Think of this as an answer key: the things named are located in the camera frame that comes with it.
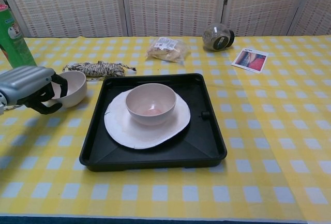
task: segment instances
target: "plastic bag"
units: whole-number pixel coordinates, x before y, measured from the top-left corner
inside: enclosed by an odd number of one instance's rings
[[[189,47],[184,42],[160,37],[153,40],[146,56],[171,62],[183,62],[188,52]]]

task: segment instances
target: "yellow checkered tablecloth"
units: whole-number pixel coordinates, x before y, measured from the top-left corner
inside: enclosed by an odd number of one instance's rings
[[[237,37],[217,53],[181,39],[191,46],[184,65],[146,61],[149,37],[26,41],[58,73],[103,60],[137,75],[203,74],[228,148],[221,165],[88,171],[78,156],[101,88],[90,82],[71,109],[0,116],[0,213],[331,221],[331,36]],[[269,53],[261,74],[231,66],[242,48]]]

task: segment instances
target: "paper plate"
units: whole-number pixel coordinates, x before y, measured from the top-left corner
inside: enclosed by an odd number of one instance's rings
[[[178,95],[170,118],[157,126],[145,126],[136,122],[125,106],[130,91],[116,96],[104,114],[104,124],[109,135],[119,144],[134,149],[146,149],[163,143],[182,131],[190,122],[190,109]]]

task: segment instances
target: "label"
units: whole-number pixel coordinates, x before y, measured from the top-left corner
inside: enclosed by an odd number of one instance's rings
[[[5,23],[8,24],[8,23],[13,22],[13,21],[14,21],[14,18],[12,17],[12,18],[9,18],[9,19],[5,20]]]
[[[218,51],[221,49],[224,49],[225,47],[227,47],[227,44],[229,43],[229,39],[226,36],[221,36],[218,37],[214,44],[213,44],[213,48]]]
[[[19,26],[15,22],[8,28],[8,35],[11,39],[16,39],[21,35]]]
[[[161,50],[163,49],[174,50],[175,45],[177,45],[177,43],[178,43],[177,40],[161,37],[157,40],[154,47],[159,48]]]

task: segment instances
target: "white bowl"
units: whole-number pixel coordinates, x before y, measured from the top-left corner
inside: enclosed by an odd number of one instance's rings
[[[125,104],[134,120],[154,126],[170,117],[176,105],[176,94],[166,85],[147,83],[131,90]]]
[[[70,108],[79,104],[87,94],[86,76],[80,71],[66,71],[59,76],[67,79],[68,93],[60,98],[61,88],[58,84],[52,82],[55,96],[52,98],[55,102],[62,103],[63,107]]]

